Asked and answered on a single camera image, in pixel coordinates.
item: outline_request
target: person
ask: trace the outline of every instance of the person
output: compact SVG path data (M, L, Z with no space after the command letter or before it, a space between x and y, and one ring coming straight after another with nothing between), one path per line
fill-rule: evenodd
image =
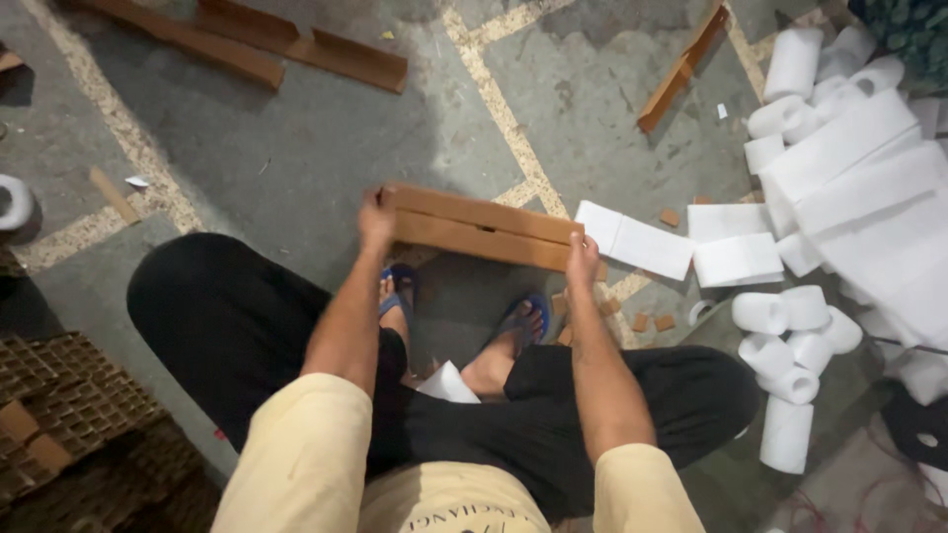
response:
M575 233L574 348L537 344L549 317L525 298L463 370L506 401L418 393L403 383L417 285L381 274L391 191L364 194L358 230L335 298L208 233L133 276L136 328L240 452L213 531L535 533L590 514L600 533L702 531L676 469L750 423L744 367L697 346L620 352L593 301L596 243Z

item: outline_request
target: beige t-shirt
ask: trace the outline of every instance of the beige t-shirt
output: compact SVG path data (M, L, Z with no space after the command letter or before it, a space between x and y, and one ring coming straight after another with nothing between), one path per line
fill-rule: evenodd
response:
M340 377L310 374L253 415L211 531L220 533L547 533L521 482L468 463L425 463L364 487L372 401ZM595 467L598 533L703 532L664 452L629 444Z

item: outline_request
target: black pants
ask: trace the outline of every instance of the black pants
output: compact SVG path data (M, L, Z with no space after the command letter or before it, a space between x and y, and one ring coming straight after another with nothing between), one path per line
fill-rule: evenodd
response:
M199 233L142 261L128 311L239 451L254 411L298 375L331 298L240 241ZM379 330L378 356L370 478L429 461L492 465L523 482L550 521L592 513L593 465L579 427L570 348L528 347L504 385L510 401L479 405L399 384L407 361L393 330ZM645 393L659 447L676 468L731 440L757 411L752 375L722 352L689 346L622 356Z

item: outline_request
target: foot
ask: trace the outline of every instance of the foot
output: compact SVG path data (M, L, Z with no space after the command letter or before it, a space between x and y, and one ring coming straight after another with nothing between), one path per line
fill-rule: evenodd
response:
M414 301L412 300L414 291L411 287L411 280L409 278L402 278L398 284L400 285L399 294L401 294L402 300L407 302L408 305L414 305ZM395 280L392 279L392 276L381 280L378 283L378 304L381 305L382 302L385 302L385 299L391 296L393 292L395 292ZM409 323L405 320L405 312L400 305L395 305L386 311L386 313L378 319L378 325L390 327L395 330L405 343L405 353L407 354L409 352Z
M533 340L539 342L543 333L543 317L539 308L535 309L529 302L522 302L514 312L530 318ZM503 395L503 384L514 367L514 360L520 355L521 336L519 327L501 333L461 371L461 379L475 395Z

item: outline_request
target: flip-flop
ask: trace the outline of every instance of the flip-flop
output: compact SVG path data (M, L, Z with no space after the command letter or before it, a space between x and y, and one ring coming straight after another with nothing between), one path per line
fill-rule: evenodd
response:
M523 302L529 302L532 305L530 313L527 315L518 314L517 308ZM497 329L494 330L494 334L490 336L484 346L490 344L491 341L499 337L501 334L506 333L512 329L520 328L520 344L518 346L518 354L523 350L523 348L536 344L533 336L533 325L531 324L532 320L530 319L530 314L533 313L535 309L539 309L540 319L542 320L542 326L540 327L539 337L543 339L543 336L546 335L547 330L550 327L550 306L546 302L546 297L542 294L528 294L521 298L517 298L507 307L507 310L503 313L503 319L501 323L498 324Z
M402 308L402 314L405 315L405 322L411 324L411 317L413 316L413 309L411 304L409 304L404 298L402 298L402 280L408 278L411 281L411 301L418 301L418 274L415 272L414 268L405 265L403 263L396 263L388 268L382 270L382 280L386 280L392 276L392 280L395 283L395 290L392 291L385 300L378 305L378 318L382 318L383 315L389 312L395 306Z

